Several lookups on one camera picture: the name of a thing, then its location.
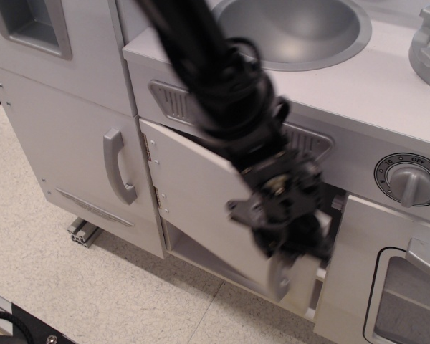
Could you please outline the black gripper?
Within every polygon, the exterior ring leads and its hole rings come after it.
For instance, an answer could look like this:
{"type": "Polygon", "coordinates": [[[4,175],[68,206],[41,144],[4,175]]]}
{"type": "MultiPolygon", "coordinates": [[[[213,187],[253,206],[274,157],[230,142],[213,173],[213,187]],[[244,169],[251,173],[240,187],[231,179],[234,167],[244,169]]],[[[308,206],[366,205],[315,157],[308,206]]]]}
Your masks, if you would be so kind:
{"type": "Polygon", "coordinates": [[[332,218],[304,196],[265,196],[253,193],[247,200],[226,204],[230,219],[249,227],[255,244],[267,257],[289,262],[310,254],[328,261],[333,251],[329,231],[332,218]]]}

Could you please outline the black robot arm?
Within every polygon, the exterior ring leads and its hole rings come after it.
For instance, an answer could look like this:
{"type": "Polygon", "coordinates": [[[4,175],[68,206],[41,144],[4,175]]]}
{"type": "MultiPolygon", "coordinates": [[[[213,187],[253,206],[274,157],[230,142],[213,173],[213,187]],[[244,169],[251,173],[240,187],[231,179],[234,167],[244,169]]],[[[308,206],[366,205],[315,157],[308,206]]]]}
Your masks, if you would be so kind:
{"type": "Polygon", "coordinates": [[[196,98],[195,125],[239,172],[252,195],[227,203],[268,257],[311,254],[329,260],[333,243],[317,220],[322,176],[315,159],[291,146],[283,130],[289,103],[276,96],[257,48],[227,39],[204,1],[141,1],[174,71],[196,98]]]}

